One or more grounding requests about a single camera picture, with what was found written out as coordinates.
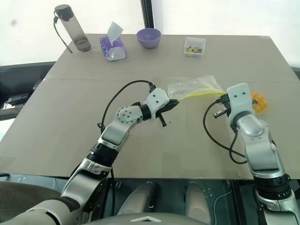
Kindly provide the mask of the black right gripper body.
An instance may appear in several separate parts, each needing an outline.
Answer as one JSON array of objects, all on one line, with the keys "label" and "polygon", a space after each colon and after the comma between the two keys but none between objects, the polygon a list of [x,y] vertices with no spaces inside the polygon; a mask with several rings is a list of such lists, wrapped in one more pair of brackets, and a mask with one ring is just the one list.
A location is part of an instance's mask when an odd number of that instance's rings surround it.
[{"label": "black right gripper body", "polygon": [[220,99],[219,99],[220,103],[222,103],[225,108],[226,108],[226,114],[230,115],[231,113],[231,106],[230,106],[230,99],[228,94],[223,94]]}]

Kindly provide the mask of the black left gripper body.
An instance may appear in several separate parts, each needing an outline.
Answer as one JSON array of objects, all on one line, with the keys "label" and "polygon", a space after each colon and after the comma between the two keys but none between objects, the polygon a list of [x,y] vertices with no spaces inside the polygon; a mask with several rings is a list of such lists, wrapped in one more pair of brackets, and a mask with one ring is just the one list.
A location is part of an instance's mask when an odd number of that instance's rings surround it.
[{"label": "black left gripper body", "polygon": [[163,106],[162,108],[157,110],[157,115],[160,115],[161,113],[167,112],[167,111],[169,111],[173,108],[174,108],[174,100],[170,99],[169,102],[165,106]]}]

